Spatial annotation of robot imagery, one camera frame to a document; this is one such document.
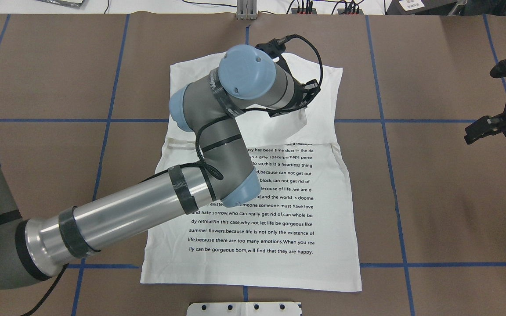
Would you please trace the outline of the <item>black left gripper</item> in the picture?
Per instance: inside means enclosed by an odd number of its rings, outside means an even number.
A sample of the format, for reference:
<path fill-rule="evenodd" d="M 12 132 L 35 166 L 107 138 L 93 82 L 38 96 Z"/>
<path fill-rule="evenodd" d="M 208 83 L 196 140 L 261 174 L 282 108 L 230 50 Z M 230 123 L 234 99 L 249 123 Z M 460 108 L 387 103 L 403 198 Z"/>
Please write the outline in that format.
<path fill-rule="evenodd" d="M 319 80 L 310 80 L 306 83 L 298 82 L 291 73 L 289 64 L 282 54 L 286 50 L 286 43 L 292 40 L 292 37 L 283 37 L 280 39 L 272 39 L 266 43 L 255 45 L 255 48 L 265 52 L 271 59 L 277 59 L 275 64 L 279 66 L 289 76 L 287 83 L 291 83 L 291 88 L 287 87 L 285 94 L 281 97 L 279 102 L 272 106 L 263 106 L 263 108 L 255 108 L 257 111 L 266 112 L 269 117 L 285 115 L 294 111 L 307 108 L 308 104 L 315 99 L 321 91 L 322 83 L 322 60 L 317 48 L 304 37 L 299 37 L 299 40 L 305 42 L 314 52 L 318 60 L 320 77 Z M 287 92 L 291 92 L 291 96 L 286 96 Z"/>

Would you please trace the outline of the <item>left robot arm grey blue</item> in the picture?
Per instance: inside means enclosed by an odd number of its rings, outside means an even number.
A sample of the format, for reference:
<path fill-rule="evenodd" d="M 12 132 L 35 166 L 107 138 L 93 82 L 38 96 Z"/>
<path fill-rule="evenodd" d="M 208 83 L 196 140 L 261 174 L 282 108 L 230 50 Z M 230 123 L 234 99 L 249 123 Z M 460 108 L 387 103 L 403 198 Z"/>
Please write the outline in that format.
<path fill-rule="evenodd" d="M 235 207 L 261 193 L 257 171 L 236 118 L 270 117 L 306 108 L 323 76 L 301 84 L 282 54 L 292 34 L 256 46 L 237 45 L 219 66 L 170 98 L 170 116 L 195 134 L 196 162 L 175 165 L 129 188 L 49 219 L 24 219 L 0 166 L 0 290 L 61 274 L 67 264 L 202 206 Z"/>

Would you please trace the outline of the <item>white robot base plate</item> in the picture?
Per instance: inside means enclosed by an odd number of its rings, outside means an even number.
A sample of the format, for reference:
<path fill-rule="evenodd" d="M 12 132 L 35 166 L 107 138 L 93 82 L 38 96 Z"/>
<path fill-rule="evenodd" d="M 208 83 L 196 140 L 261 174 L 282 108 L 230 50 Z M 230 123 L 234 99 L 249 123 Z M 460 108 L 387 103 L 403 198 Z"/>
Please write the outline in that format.
<path fill-rule="evenodd" d="M 192 303 L 187 316 L 301 316 L 298 302 L 199 302 Z"/>

